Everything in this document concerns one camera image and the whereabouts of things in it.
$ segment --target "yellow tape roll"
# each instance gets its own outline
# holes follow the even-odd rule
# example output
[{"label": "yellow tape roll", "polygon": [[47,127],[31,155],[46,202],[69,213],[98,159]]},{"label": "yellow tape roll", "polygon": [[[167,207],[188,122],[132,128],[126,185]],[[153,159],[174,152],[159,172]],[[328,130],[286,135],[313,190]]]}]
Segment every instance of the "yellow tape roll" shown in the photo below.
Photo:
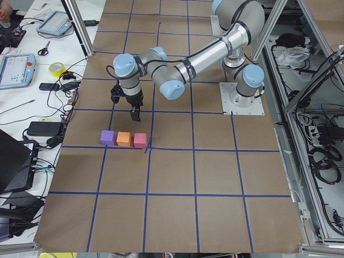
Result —
[{"label": "yellow tape roll", "polygon": [[49,71],[52,73],[54,77],[60,77],[62,73],[67,71],[65,65],[63,63],[57,62],[57,63],[52,63],[49,66]]}]

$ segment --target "yellow object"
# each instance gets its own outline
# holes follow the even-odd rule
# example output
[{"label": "yellow object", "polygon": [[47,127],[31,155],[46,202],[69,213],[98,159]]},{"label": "yellow object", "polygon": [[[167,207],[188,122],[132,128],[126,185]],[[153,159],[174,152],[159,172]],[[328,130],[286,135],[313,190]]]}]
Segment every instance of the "yellow object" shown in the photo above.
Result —
[{"label": "yellow object", "polygon": [[76,258],[77,253],[41,253],[39,258]]},{"label": "yellow object", "polygon": [[57,63],[52,63],[49,66],[49,71],[52,73],[54,77],[60,77],[62,73],[67,71],[66,66],[63,63],[57,62]]}]

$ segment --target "colored block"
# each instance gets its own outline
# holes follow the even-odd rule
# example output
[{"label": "colored block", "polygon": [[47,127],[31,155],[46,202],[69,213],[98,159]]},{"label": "colored block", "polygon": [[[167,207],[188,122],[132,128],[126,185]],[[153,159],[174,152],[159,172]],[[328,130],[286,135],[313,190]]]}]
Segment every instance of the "colored block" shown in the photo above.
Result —
[{"label": "colored block", "polygon": [[127,132],[118,132],[117,134],[117,145],[122,147],[130,147],[131,135]]},{"label": "colored block", "polygon": [[101,143],[104,145],[114,145],[116,142],[116,132],[102,130]]},{"label": "colored block", "polygon": [[134,135],[134,146],[136,148],[147,148],[147,135],[145,133],[136,133]]}]

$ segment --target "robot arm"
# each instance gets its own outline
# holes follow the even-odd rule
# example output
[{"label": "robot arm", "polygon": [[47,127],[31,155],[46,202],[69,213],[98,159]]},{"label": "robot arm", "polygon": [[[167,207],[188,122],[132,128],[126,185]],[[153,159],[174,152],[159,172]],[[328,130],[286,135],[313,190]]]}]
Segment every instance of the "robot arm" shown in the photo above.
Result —
[{"label": "robot arm", "polygon": [[120,54],[115,57],[113,67],[120,83],[117,93],[125,96],[132,104],[132,112],[138,114],[132,115],[133,120],[140,121],[143,94],[139,78],[146,74],[165,98],[174,100],[184,93],[186,83],[223,60],[223,69],[238,79],[239,97],[254,96],[262,84],[264,73],[258,66],[245,64],[243,49],[259,36],[263,28],[263,8],[255,0],[214,0],[212,10],[219,17],[220,27],[226,32],[173,67],[167,66],[169,61],[161,47],[151,48],[138,56]]}]

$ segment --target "white plastic bag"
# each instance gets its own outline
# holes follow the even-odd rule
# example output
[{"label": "white plastic bag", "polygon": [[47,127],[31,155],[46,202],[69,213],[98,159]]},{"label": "white plastic bag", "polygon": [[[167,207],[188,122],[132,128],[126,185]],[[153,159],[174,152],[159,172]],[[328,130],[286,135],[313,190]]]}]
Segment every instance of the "white plastic bag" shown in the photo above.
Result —
[{"label": "white plastic bag", "polygon": [[305,60],[310,56],[310,50],[306,47],[287,48],[277,59],[281,66],[290,66],[292,69],[301,68]]}]

